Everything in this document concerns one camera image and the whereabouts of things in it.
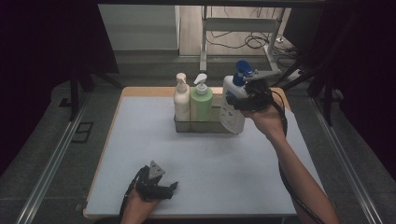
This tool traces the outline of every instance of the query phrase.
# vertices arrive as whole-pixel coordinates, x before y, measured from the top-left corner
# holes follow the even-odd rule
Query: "white table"
[[[166,172],[160,185],[179,183],[173,198],[162,201],[152,217],[295,214],[279,176],[275,151],[250,119],[240,134],[176,133],[173,98],[169,97],[173,88],[168,89],[124,90],[92,182],[85,217],[117,216],[132,178],[152,160]],[[288,140],[321,186],[295,117],[289,110],[286,115]]]

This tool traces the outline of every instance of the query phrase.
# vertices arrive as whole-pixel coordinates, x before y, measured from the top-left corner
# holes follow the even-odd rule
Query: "lotion bottle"
[[[213,91],[205,84],[206,74],[199,74],[190,91],[191,121],[209,121],[212,111]]]
[[[235,110],[233,105],[227,104],[226,97],[234,96],[238,99],[248,98],[245,91],[245,77],[253,72],[246,61],[236,63],[237,73],[234,76],[227,76],[223,82],[222,103],[219,114],[221,124],[231,133],[241,133],[244,131],[245,116],[239,110]]]
[[[175,121],[190,121],[190,86],[186,83],[186,75],[176,75],[175,87]]]

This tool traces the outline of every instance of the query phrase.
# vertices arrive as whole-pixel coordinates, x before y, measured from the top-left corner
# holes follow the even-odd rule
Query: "bottle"
[[[222,103],[219,114],[221,124],[231,133],[241,133],[244,131],[245,116],[239,110],[235,110],[232,105],[227,104],[226,97],[234,96],[238,99],[248,98],[245,91],[245,77],[253,72],[246,61],[236,63],[237,73],[234,76],[227,76],[223,81]]]
[[[190,86],[186,83],[186,75],[176,75],[177,85],[175,87],[175,121],[190,121]]]
[[[198,84],[190,91],[191,121],[208,121],[212,112],[213,91],[205,84],[206,74],[199,74],[194,84]]]

